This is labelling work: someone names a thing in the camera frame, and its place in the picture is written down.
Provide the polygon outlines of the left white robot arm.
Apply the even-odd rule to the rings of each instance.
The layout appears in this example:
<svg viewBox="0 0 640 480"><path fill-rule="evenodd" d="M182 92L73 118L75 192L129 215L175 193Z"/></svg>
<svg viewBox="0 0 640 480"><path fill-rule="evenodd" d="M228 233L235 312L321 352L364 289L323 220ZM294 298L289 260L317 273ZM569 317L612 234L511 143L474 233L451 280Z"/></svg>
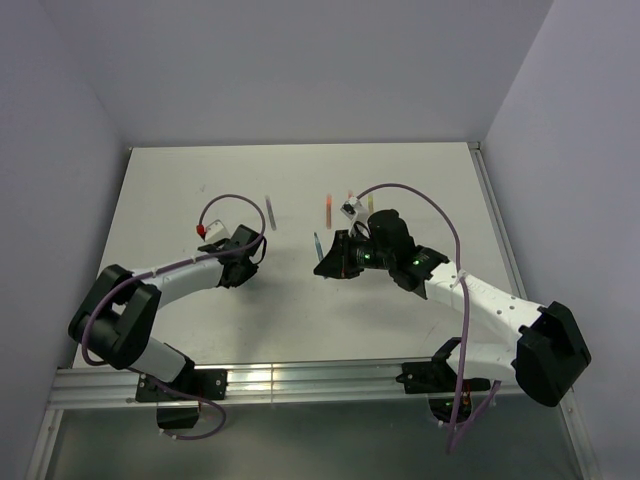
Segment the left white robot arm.
<svg viewBox="0 0 640 480"><path fill-rule="evenodd" d="M200 247L199 256L155 271L106 267L70 321L68 335L117 370L155 378L170 398L187 397L195 386L194 362L154 339L152 329L161 308L200 291L239 287L257 273L252 258L266 253L266 238L245 225L227 238L225 232L220 229Z"/></svg>

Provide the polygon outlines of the blue pen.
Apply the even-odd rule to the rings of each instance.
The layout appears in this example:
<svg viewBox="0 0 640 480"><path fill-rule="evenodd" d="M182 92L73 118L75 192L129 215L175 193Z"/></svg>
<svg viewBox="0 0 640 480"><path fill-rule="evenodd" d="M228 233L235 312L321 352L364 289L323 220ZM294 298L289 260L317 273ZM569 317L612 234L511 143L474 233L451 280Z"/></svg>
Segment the blue pen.
<svg viewBox="0 0 640 480"><path fill-rule="evenodd" d="M324 258L324 255L323 255L322 245L317 232L313 233L313 238L314 238L314 245L315 245L318 261L322 261Z"/></svg>

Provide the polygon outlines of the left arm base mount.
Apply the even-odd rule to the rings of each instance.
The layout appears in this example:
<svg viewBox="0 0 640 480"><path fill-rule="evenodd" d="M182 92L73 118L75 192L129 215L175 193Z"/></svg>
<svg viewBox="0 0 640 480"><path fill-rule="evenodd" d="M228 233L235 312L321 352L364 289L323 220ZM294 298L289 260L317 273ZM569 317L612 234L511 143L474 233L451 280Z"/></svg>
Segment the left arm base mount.
<svg viewBox="0 0 640 480"><path fill-rule="evenodd" d="M180 374L175 381L163 383L150 374L140 374L135 402L156 405L156 424L160 434L174 441L197 441L220 433L228 415L219 404L224 400L228 371L222 368L194 368ZM219 414L217 425L204 433L187 433L200 419L204 407Z"/></svg>

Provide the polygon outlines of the purple pen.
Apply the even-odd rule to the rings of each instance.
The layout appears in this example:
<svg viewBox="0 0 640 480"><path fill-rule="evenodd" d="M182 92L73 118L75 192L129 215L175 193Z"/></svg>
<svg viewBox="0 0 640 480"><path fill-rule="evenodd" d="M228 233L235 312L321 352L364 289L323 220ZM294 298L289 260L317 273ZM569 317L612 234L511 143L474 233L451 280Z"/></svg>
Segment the purple pen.
<svg viewBox="0 0 640 480"><path fill-rule="evenodd" d="M272 231L276 231L277 230L277 223L276 223L276 219L275 219L275 213L274 213L274 210L273 210L272 201L271 201L271 198L269 197L269 195L265 195L265 204L266 204L266 210L267 210L267 215L268 215L268 219L269 219L270 228L271 228Z"/></svg>

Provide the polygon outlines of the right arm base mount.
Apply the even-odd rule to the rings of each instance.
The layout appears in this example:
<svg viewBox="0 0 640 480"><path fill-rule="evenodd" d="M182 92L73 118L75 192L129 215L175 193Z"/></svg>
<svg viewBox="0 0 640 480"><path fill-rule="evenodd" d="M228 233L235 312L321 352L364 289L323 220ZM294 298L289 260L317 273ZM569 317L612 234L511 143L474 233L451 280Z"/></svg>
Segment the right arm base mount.
<svg viewBox="0 0 640 480"><path fill-rule="evenodd" d="M401 373L395 378L397 383L403 385L407 395L450 393L448 397L429 400L432 415L446 424L450 422L453 413L457 382L457 368L451 367L447 361L452 359L452 352L460 343L460 337L453 337L429 360L402 363ZM491 382L484 378L472 378L462 382L457 423L464 423L473 413L472 393L489 391L490 388Z"/></svg>

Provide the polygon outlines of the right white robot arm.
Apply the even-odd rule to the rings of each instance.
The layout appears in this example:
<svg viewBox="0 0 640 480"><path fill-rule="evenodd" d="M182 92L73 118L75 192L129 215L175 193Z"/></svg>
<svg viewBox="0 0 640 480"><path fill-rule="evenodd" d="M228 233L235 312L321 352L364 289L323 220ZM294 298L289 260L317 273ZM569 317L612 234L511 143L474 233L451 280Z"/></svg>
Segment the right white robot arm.
<svg viewBox="0 0 640 480"><path fill-rule="evenodd" d="M443 389L455 389L466 378L478 389L492 380L513 380L537 403L555 407L591 363L567 306L538 305L474 276L460 278L445 255L415 243L395 210L337 231L314 273L347 280L367 269L386 271L401 289L468 314L500 337L498 344L472 346L450 339L432 358L434 381Z"/></svg>

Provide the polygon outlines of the orange pen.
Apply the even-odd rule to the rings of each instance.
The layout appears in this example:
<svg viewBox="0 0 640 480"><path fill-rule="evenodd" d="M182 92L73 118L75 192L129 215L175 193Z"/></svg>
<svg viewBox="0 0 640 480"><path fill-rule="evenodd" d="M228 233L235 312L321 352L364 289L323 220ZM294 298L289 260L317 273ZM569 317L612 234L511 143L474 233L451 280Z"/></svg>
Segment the orange pen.
<svg viewBox="0 0 640 480"><path fill-rule="evenodd" d="M332 206L333 206L332 195L327 194L326 201L325 201L325 226L327 230L332 229Z"/></svg>

